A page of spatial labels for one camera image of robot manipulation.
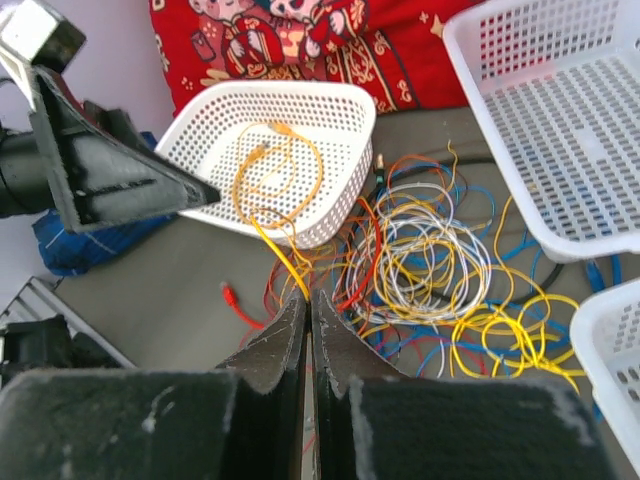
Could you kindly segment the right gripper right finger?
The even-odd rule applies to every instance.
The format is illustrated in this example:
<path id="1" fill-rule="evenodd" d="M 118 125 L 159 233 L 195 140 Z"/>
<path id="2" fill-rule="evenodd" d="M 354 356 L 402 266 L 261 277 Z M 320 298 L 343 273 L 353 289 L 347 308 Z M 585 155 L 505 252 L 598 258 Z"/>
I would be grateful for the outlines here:
<path id="1" fill-rule="evenodd" d="M 616 477 L 594 420 L 561 383 L 410 377 L 324 291 L 310 308 L 320 478 Z"/>

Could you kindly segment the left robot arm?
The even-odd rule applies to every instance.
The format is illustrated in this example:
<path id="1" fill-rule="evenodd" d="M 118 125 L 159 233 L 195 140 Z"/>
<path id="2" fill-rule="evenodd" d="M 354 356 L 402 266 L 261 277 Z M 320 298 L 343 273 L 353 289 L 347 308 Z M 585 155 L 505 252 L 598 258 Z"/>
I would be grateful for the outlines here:
<path id="1" fill-rule="evenodd" d="M 45 67 L 29 78 L 31 131 L 1 132 L 1 215 L 54 209 L 83 233 L 220 201 L 217 188 L 157 153 L 119 108 L 81 103 Z"/>

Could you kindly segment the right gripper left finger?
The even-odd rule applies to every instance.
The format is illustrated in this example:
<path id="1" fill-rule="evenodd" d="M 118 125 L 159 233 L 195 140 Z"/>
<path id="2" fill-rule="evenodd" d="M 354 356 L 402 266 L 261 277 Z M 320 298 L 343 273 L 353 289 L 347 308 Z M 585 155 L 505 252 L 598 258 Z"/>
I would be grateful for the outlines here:
<path id="1" fill-rule="evenodd" d="M 209 371 L 33 369 L 1 392 L 5 479 L 297 479 L 306 301 Z"/>

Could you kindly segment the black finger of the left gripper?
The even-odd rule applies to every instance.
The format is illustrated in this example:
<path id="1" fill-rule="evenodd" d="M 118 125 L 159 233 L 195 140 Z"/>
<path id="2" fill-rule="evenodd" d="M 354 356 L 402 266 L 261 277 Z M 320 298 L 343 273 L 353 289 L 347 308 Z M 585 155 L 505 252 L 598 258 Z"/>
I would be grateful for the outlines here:
<path id="1" fill-rule="evenodd" d="M 129 114 L 78 101 L 62 76 L 33 69 L 30 122 L 55 208 L 89 232 L 220 201 L 218 189 L 158 154 Z"/>

